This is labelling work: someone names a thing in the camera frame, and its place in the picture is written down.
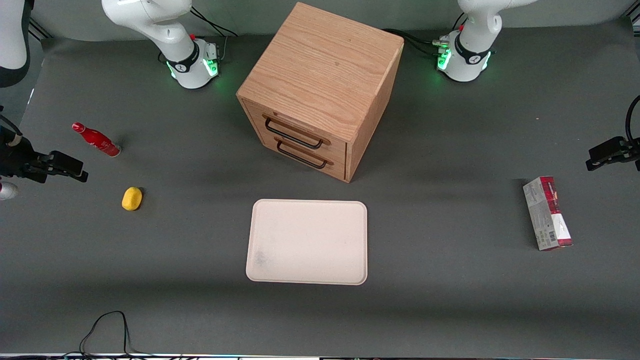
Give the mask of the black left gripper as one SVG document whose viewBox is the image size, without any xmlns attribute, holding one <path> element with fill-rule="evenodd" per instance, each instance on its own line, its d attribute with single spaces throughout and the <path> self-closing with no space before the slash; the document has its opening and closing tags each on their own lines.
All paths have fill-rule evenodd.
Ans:
<svg viewBox="0 0 640 360">
<path fill-rule="evenodd" d="M 589 172 L 603 166 L 629 162 L 634 162 L 635 168 L 640 171 L 640 138 L 626 141 L 624 137 L 612 137 L 591 148 L 589 156 L 590 158 L 585 162 Z"/>
</svg>

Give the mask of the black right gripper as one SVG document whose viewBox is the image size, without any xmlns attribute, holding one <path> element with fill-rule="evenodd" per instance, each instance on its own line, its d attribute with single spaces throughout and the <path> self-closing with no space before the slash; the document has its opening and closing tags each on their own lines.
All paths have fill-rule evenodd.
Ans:
<svg viewBox="0 0 640 360">
<path fill-rule="evenodd" d="M 52 151 L 48 155 L 48 164 L 52 170 L 44 170 L 42 162 L 44 153 L 34 150 L 31 142 L 26 137 L 21 137 L 16 142 L 17 134 L 2 126 L 0 130 L 0 175 L 8 178 L 21 178 L 33 182 L 46 183 L 48 177 L 62 176 L 71 178 L 81 183 L 86 183 L 89 173 L 83 170 L 83 162 L 62 153 Z"/>
</svg>

